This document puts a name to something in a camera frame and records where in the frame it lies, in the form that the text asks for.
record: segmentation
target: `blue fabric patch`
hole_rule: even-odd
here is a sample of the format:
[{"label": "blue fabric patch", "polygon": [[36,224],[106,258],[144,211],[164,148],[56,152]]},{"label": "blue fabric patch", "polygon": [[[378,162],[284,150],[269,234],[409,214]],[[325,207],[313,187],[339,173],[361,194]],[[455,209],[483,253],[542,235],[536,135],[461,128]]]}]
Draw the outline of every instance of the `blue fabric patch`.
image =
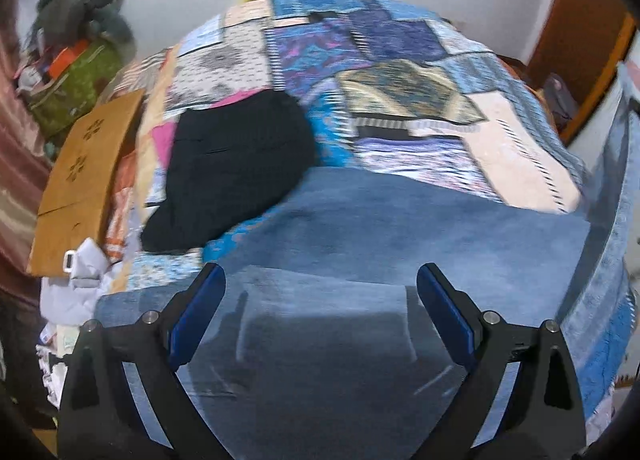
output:
[{"label": "blue fabric patch", "polygon": [[434,63],[451,76],[462,94],[479,94],[500,90],[499,78],[492,76],[481,58],[466,55]]},{"label": "blue fabric patch", "polygon": [[501,202],[478,163],[458,137],[387,141],[368,137],[354,143],[361,167],[392,173]]},{"label": "blue fabric patch", "polygon": [[321,94],[309,107],[306,118],[311,124],[322,166],[355,167],[357,162],[345,138],[346,128],[337,113],[334,96],[331,92]]},{"label": "blue fabric patch", "polygon": [[631,338],[633,311],[625,296],[596,342],[585,366],[577,372],[585,418],[589,418],[616,377]]},{"label": "blue fabric patch", "polygon": [[197,273],[202,268],[201,255],[199,248],[190,249],[183,255],[156,255],[140,251],[131,262],[127,290],[166,285]]},{"label": "blue fabric patch", "polygon": [[211,20],[187,34],[180,43],[178,57],[193,50],[212,46],[222,41],[222,29],[220,29],[220,15],[214,16]]},{"label": "blue fabric patch", "polygon": [[302,106],[302,108],[308,108],[313,101],[318,99],[325,92],[337,92],[338,90],[340,90],[340,85],[335,78],[323,79],[321,82],[313,85],[313,87],[309,89],[309,92],[300,98],[300,106]]},{"label": "blue fabric patch", "polygon": [[375,0],[385,8],[393,20],[441,20],[441,18],[424,7],[398,2],[397,0]]},{"label": "blue fabric patch", "polygon": [[202,263],[215,262],[236,248],[242,237],[249,231],[258,227],[265,220],[271,218],[278,211],[278,205],[275,205],[263,214],[251,220],[245,220],[237,226],[232,227],[224,233],[220,238],[207,242],[202,250]]},{"label": "blue fabric patch", "polygon": [[285,90],[296,98],[303,97],[314,84],[336,72],[371,65],[353,44],[344,18],[277,28],[270,33]]},{"label": "blue fabric patch", "polygon": [[332,11],[351,13],[364,9],[360,0],[272,0],[276,19],[307,16],[309,13]]},{"label": "blue fabric patch", "polygon": [[369,9],[349,14],[356,37],[367,45],[374,61],[411,60],[433,62],[448,56],[427,22],[398,22],[373,0]]}]

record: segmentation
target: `white cloth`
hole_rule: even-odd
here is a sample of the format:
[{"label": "white cloth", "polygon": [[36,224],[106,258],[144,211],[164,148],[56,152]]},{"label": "white cloth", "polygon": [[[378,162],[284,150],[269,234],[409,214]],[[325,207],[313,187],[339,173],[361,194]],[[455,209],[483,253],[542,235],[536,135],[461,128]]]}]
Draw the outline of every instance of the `white cloth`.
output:
[{"label": "white cloth", "polygon": [[607,390],[603,400],[596,407],[596,411],[587,419],[587,445],[595,442],[604,432],[613,418],[613,384]]},{"label": "white cloth", "polygon": [[110,268],[100,247],[87,238],[78,247],[69,278],[42,278],[40,313],[56,325],[82,325],[94,316],[95,304],[107,294],[122,263]]},{"label": "white cloth", "polygon": [[47,400],[56,408],[60,409],[60,400],[62,400],[62,388],[65,385],[66,364],[57,363],[51,368],[49,364],[49,353],[52,348],[36,345],[36,355],[38,356],[38,364],[42,371],[42,383],[47,389]]}]

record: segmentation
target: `pink fabric patch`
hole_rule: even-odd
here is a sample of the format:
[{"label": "pink fabric patch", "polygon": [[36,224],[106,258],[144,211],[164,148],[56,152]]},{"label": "pink fabric patch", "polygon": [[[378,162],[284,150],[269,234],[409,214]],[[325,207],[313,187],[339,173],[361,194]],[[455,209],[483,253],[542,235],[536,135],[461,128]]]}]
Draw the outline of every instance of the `pink fabric patch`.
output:
[{"label": "pink fabric patch", "polygon": [[175,127],[176,123],[168,121],[151,129],[151,137],[156,145],[158,160],[164,169],[169,167],[171,148],[174,146]]},{"label": "pink fabric patch", "polygon": [[238,101],[242,101],[242,99],[247,99],[254,94],[258,94],[264,88],[254,88],[252,90],[240,90],[235,94],[231,94],[229,97],[225,97],[223,100],[218,101],[217,103],[213,103],[210,108],[218,108],[219,106],[230,105],[231,103],[237,103]]}]

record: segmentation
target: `pink curtain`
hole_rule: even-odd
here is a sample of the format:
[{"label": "pink curtain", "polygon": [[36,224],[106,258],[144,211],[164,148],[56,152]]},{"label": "pink curtain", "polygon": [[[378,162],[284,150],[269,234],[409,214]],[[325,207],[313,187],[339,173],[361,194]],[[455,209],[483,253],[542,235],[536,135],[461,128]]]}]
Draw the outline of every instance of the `pink curtain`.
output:
[{"label": "pink curtain", "polygon": [[0,289],[37,305],[38,281],[26,266],[50,164],[38,125],[15,97],[17,0],[0,0]]}]

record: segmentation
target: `cardboard flap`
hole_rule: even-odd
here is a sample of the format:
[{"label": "cardboard flap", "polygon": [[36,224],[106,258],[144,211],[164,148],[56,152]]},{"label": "cardboard flap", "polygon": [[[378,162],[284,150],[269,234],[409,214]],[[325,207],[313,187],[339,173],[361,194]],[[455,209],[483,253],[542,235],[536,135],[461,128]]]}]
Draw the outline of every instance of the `cardboard flap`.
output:
[{"label": "cardboard flap", "polygon": [[67,250],[85,238],[102,243],[113,176],[143,95],[138,90],[96,107],[69,132],[38,209],[28,265],[32,275],[66,276]]},{"label": "cardboard flap", "polygon": [[49,176],[38,215],[108,195],[120,148],[142,101],[137,90],[80,117]]}]

